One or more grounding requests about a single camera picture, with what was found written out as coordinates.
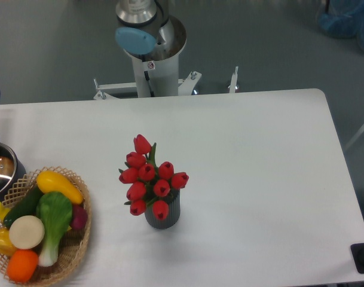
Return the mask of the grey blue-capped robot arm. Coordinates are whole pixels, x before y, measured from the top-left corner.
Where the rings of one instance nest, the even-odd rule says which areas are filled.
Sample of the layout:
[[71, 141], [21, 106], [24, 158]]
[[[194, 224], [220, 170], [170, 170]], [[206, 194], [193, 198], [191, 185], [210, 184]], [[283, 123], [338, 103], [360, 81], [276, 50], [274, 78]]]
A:
[[118, 1], [117, 44], [135, 57], [167, 57], [175, 41], [169, 1]]

